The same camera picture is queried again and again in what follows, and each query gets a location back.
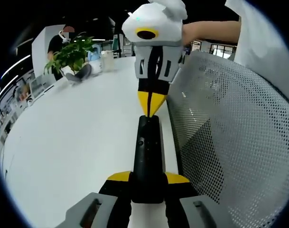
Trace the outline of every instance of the white table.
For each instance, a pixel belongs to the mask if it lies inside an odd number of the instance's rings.
[[[134,57],[114,72],[71,86],[65,78],[27,108],[4,146],[3,172],[14,201],[35,227],[54,227],[107,177],[133,168],[139,117]],[[167,104],[162,124],[166,170],[178,173]],[[129,227],[168,227],[164,204],[132,204]]]

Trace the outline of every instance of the person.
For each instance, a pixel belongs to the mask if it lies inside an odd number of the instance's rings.
[[[245,0],[227,0],[239,21],[198,21],[183,25],[183,42],[211,39],[238,43],[234,61],[277,88],[289,101],[289,50],[272,24]]]
[[[65,38],[72,38],[72,34],[75,32],[75,29],[70,25],[65,25],[61,32],[61,35]],[[54,53],[60,51],[65,46],[63,43],[63,39],[57,34],[55,35],[49,42],[48,50],[47,50],[47,58],[51,61],[54,58]],[[59,80],[62,78],[62,75],[56,71],[54,67],[52,67],[51,72],[54,74],[55,79]]]

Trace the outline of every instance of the potted plant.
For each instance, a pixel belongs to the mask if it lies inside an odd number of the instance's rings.
[[[54,58],[50,60],[44,68],[49,71],[51,67],[54,67],[59,73],[64,67],[69,67],[72,70],[72,73],[77,78],[81,79],[84,74],[91,71],[91,66],[88,65],[89,69],[82,69],[87,57],[87,53],[93,52],[94,41],[92,37],[76,37],[71,43],[64,46],[60,51],[54,53]]]

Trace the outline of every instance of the black ceiling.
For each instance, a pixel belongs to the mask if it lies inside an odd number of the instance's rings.
[[[121,31],[122,23],[146,0],[121,1],[33,1],[30,3],[3,3],[0,9],[0,76],[14,63],[31,54],[32,41],[15,47],[30,38],[35,38],[46,26],[67,23],[83,23],[94,28],[96,38],[111,39],[111,24],[108,17],[116,22],[116,32]],[[184,0],[188,19],[184,23],[201,20],[238,20],[238,16],[224,6],[225,0]],[[11,70],[0,82],[3,88],[15,75],[23,75],[32,68],[31,57]]]

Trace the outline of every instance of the yellow ring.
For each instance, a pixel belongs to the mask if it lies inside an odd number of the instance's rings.
[[[155,37],[154,37],[154,38],[157,38],[158,35],[159,35],[158,30],[155,30],[155,29],[153,29],[153,28],[140,27],[140,28],[136,28],[136,30],[135,30],[136,34],[137,34],[138,32],[142,32],[142,31],[148,31],[148,32],[154,33],[154,34],[155,34]]]

